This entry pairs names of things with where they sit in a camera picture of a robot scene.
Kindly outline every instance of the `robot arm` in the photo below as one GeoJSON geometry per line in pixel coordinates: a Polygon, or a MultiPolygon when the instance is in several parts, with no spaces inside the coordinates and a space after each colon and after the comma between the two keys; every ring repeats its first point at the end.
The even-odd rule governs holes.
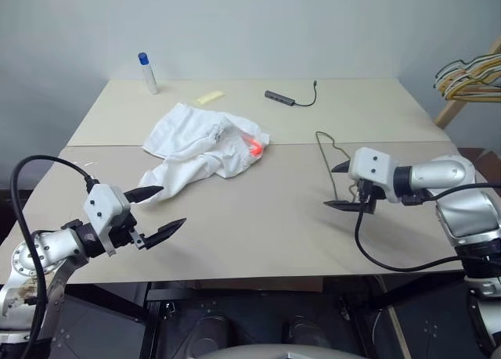
{"type": "MultiPolygon", "coordinates": [[[[45,316],[37,341],[29,357],[47,358],[61,308],[68,278],[90,257],[102,253],[109,256],[115,249],[134,243],[140,250],[151,248],[174,234],[185,218],[160,228],[150,237],[140,235],[130,209],[131,203],[148,199],[162,188],[137,188],[123,193],[117,187],[96,183],[85,200],[84,210],[90,220],[65,224],[55,232],[38,232],[34,244],[44,270],[47,285],[45,316]]],[[[0,290],[0,357],[19,358],[31,334],[37,302],[37,278],[34,262],[25,242],[16,247],[12,256],[12,270],[7,283],[0,290]]]]}
{"type": "MultiPolygon", "coordinates": [[[[468,312],[478,344],[486,355],[501,346],[501,213],[491,196],[480,189],[441,195],[475,183],[473,164],[461,156],[442,156],[415,166],[400,166],[388,154],[361,148],[333,172],[348,172],[357,181],[361,201],[369,199],[362,206],[366,213],[374,212],[378,199],[404,205],[436,201],[438,219],[458,256],[483,260],[462,260],[470,290],[468,312]]],[[[347,211],[359,211],[360,204],[326,202],[347,211]]]]}

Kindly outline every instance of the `black wire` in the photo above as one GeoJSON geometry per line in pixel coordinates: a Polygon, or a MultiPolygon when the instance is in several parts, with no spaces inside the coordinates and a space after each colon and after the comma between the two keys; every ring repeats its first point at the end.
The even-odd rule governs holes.
{"type": "Polygon", "coordinates": [[[26,246],[28,250],[30,251],[31,259],[33,260],[33,265],[36,273],[36,278],[37,278],[37,303],[34,309],[34,317],[33,321],[31,322],[31,331],[30,331],[30,338],[28,340],[28,343],[26,347],[24,348],[23,355],[21,356],[22,359],[26,358],[27,355],[29,354],[31,347],[34,345],[35,341],[38,338],[38,334],[40,333],[41,325],[44,321],[44,316],[45,316],[45,308],[47,304],[47,285],[45,284],[45,276],[44,276],[44,269],[41,265],[40,258],[38,257],[37,249],[35,248],[34,240],[31,237],[30,234],[30,229],[27,226],[26,219],[24,218],[23,214],[23,208],[20,203],[20,195],[19,195],[19,189],[18,189],[18,179],[19,179],[19,174],[23,167],[27,164],[30,163],[33,160],[49,160],[57,163],[62,163],[63,165],[66,165],[68,167],[71,167],[72,169],[76,170],[78,173],[80,173],[84,178],[91,178],[89,174],[87,174],[83,169],[78,167],[77,165],[66,161],[62,160],[58,157],[53,157],[53,156],[43,156],[43,155],[36,155],[36,156],[29,156],[25,158],[24,160],[21,160],[15,167],[14,170],[11,174],[10,177],[10,195],[11,195],[11,200],[13,203],[13,210],[14,214],[16,215],[16,219],[19,223],[19,227],[21,230],[21,233],[23,234],[24,241],[26,243],[26,246]]]}
{"type": "Polygon", "coordinates": [[[457,187],[453,187],[451,189],[448,189],[447,191],[439,193],[436,196],[427,197],[424,201],[435,201],[441,199],[444,196],[450,195],[451,193],[463,191],[464,189],[470,188],[501,188],[501,181],[494,183],[471,183],[469,185],[459,185],[457,187]]]}
{"type": "Polygon", "coordinates": [[[315,92],[315,97],[313,98],[313,102],[312,103],[309,103],[308,105],[301,105],[300,103],[295,102],[294,105],[295,106],[301,106],[301,107],[313,106],[315,104],[315,102],[316,102],[316,80],[313,81],[313,91],[315,92]]]}
{"type": "Polygon", "coordinates": [[[384,263],[381,263],[380,261],[378,261],[378,260],[374,259],[372,256],[370,256],[367,253],[367,251],[363,248],[363,245],[360,242],[360,226],[362,224],[365,205],[366,205],[365,203],[362,203],[362,202],[360,203],[359,216],[357,218],[357,223],[355,224],[355,243],[356,243],[359,251],[362,253],[362,255],[365,256],[367,260],[373,262],[375,265],[378,265],[384,269],[388,269],[389,271],[399,271],[402,273],[423,271],[424,269],[428,269],[430,267],[436,267],[437,265],[450,263],[451,261],[461,261],[461,260],[471,260],[471,261],[477,261],[477,262],[482,262],[482,263],[486,263],[486,264],[494,264],[494,265],[501,266],[501,262],[498,262],[498,261],[487,261],[487,260],[482,259],[481,257],[468,257],[468,256],[444,257],[443,259],[431,261],[430,263],[425,263],[425,264],[417,266],[417,267],[392,267],[390,265],[386,265],[384,263]]]}

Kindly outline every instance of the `table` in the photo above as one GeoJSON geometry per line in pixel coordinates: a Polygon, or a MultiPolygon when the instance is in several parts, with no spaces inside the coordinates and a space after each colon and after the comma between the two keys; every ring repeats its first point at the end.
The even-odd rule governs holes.
{"type": "MultiPolygon", "coordinates": [[[[152,96],[141,81],[111,81],[60,153],[62,158],[83,166],[101,182],[134,188],[145,170],[161,162],[139,147],[155,121],[175,102],[190,102],[215,89],[227,96],[204,108],[257,121],[270,132],[272,144],[259,162],[236,178],[214,176],[155,206],[134,206],[139,230],[146,234],[177,218],[188,221],[151,250],[127,246],[113,259],[92,259],[70,282],[384,273],[355,247],[356,214],[322,204],[333,192],[314,131],[331,133],[350,154],[367,145],[403,164],[456,153],[396,80],[319,81],[318,103],[309,108],[284,106],[262,94],[268,88],[306,102],[311,81],[176,81],[160,86],[162,92],[152,96]]],[[[330,164],[345,161],[334,151],[328,157],[330,164]]],[[[341,195],[348,197],[346,176],[338,176],[337,183],[341,195]]],[[[85,219],[84,199],[78,174],[52,166],[25,207],[31,229],[85,219]]],[[[380,202],[376,214],[364,219],[362,231],[368,250],[394,266],[453,254],[433,203],[403,207],[380,202]]],[[[0,283],[7,279],[7,259],[19,241],[15,227],[0,247],[0,258],[5,259],[0,261],[0,283]]],[[[435,270],[458,268],[452,263],[435,270]]]]}

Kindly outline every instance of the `white towel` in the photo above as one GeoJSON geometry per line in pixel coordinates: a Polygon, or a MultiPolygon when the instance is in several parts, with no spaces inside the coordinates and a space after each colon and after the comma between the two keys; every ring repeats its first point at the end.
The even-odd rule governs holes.
{"type": "Polygon", "coordinates": [[[143,148],[164,162],[147,171],[139,187],[162,185],[147,201],[172,197],[213,173],[231,178],[261,158],[269,135],[248,119],[178,103],[155,125],[143,148]]]}

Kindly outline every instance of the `white wall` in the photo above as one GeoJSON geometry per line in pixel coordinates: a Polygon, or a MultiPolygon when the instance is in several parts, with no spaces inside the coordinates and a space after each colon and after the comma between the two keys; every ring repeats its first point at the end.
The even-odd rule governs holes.
{"type": "MultiPolygon", "coordinates": [[[[499,33],[501,0],[0,0],[0,188],[64,147],[107,79],[140,78],[141,51],[164,79],[399,77],[434,117],[435,72],[499,33]]],[[[447,132],[499,152],[498,108],[447,132]]]]}

